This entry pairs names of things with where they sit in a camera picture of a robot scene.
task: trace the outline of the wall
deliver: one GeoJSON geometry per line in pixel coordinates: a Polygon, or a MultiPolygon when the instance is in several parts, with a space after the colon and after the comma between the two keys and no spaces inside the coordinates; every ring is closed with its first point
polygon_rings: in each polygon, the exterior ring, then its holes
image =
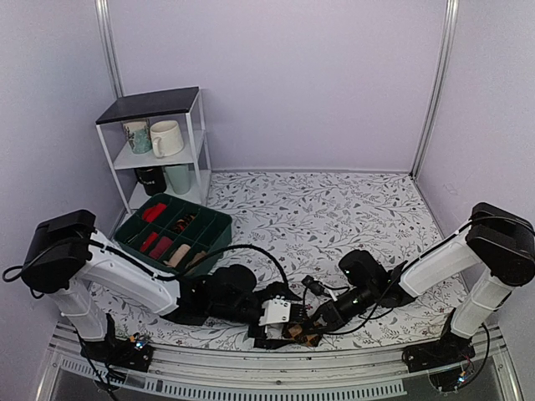
{"type": "MultiPolygon", "coordinates": [[[[456,38],[420,187],[446,234],[479,201],[535,223],[535,8],[530,1],[460,4],[456,38]]],[[[476,272],[467,279],[473,283],[476,272]]],[[[535,393],[535,282],[499,315],[523,392],[535,393]]]]}
{"type": "Polygon", "coordinates": [[[410,170],[445,1],[114,0],[127,94],[205,89],[219,169],[410,170]]]}
{"type": "MultiPolygon", "coordinates": [[[[113,101],[94,2],[4,0],[0,37],[3,270],[40,221],[87,208],[107,232],[122,204],[93,125],[113,101]]],[[[28,401],[59,314],[21,282],[0,287],[0,399],[28,401]]]]}

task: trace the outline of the white vent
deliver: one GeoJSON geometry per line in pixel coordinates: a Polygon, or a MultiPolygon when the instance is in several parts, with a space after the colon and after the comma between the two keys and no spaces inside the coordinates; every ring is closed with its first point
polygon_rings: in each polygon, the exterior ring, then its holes
{"type": "MultiPolygon", "coordinates": [[[[98,364],[95,367],[104,377],[105,370],[98,364]]],[[[61,368],[86,378],[97,380],[93,369],[87,361],[63,356],[61,368]]],[[[177,398],[192,401],[351,401],[385,399],[406,395],[401,380],[393,380],[365,386],[354,386],[336,389],[304,389],[304,390],[233,390],[226,388],[202,387],[190,384],[181,384],[170,380],[157,378],[142,379],[142,373],[136,377],[139,387],[127,383],[111,382],[115,386],[130,388],[144,393],[165,395],[168,398],[177,398]]]]}

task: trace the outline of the shelf board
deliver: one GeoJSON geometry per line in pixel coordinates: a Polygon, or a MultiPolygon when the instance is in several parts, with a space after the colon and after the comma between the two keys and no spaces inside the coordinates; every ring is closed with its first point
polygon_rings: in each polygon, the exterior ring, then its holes
{"type": "Polygon", "coordinates": [[[144,119],[157,115],[189,113],[199,94],[199,87],[160,90],[118,98],[96,120],[97,125],[144,119]]]}
{"type": "MultiPolygon", "coordinates": [[[[197,203],[199,205],[205,205],[206,198],[208,197],[208,189],[210,188],[211,171],[201,170],[201,185],[199,185],[196,181],[195,171],[190,171],[190,175],[191,175],[191,188],[189,192],[185,193],[184,195],[177,195],[173,191],[173,188],[171,187],[171,184],[169,183],[169,181],[167,181],[166,194],[175,196],[177,198],[181,198],[184,201],[197,203]],[[199,192],[199,186],[202,188],[202,193],[205,194],[203,198],[201,198],[201,194],[199,192]]],[[[138,183],[134,188],[134,192],[132,193],[132,196],[130,197],[130,202],[129,202],[130,209],[132,210],[139,209],[149,199],[150,199],[150,196],[148,196],[145,193],[145,189],[143,188],[143,185],[138,183]]]]}
{"type": "Polygon", "coordinates": [[[142,154],[136,155],[132,153],[132,149],[128,142],[125,143],[123,149],[114,161],[114,168],[116,170],[135,169],[137,167],[150,167],[152,165],[185,165],[193,163],[195,160],[199,160],[201,154],[202,142],[205,139],[206,131],[196,130],[193,131],[193,138],[195,140],[196,158],[193,157],[190,145],[190,135],[187,132],[182,133],[184,138],[184,149],[178,152],[176,155],[157,158],[154,156],[152,150],[142,154]]]}

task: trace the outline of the black shelf top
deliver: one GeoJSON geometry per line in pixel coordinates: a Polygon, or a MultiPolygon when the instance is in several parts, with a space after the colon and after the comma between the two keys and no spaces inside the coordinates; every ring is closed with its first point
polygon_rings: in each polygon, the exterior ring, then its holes
{"type": "Polygon", "coordinates": [[[157,115],[189,113],[199,87],[160,90],[118,98],[96,120],[97,125],[157,115]]]}

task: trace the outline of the green tray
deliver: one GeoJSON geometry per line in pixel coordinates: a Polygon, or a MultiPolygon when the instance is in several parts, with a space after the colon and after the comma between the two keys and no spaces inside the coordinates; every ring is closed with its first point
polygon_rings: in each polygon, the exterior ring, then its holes
{"type": "MultiPolygon", "coordinates": [[[[158,194],[152,196],[134,215],[125,221],[119,230],[115,232],[115,240],[125,251],[155,269],[163,272],[180,272],[184,270],[198,252],[211,252],[228,246],[232,239],[231,227],[232,218],[225,213],[213,211],[207,207],[175,198],[171,195],[158,194]],[[141,218],[143,212],[158,203],[165,204],[166,209],[153,222],[144,221],[141,218]],[[171,227],[176,221],[190,214],[195,215],[195,219],[183,232],[176,234],[171,231],[171,227]],[[152,232],[155,232],[158,238],[152,242],[145,252],[141,252],[141,245],[152,232]],[[149,257],[149,253],[163,236],[172,239],[173,243],[161,257],[152,259],[149,257]],[[182,244],[191,246],[191,249],[176,268],[166,266],[165,261],[168,261],[182,244]]],[[[222,254],[204,261],[189,272],[188,275],[199,276],[207,274],[221,256],[222,254]]]]}

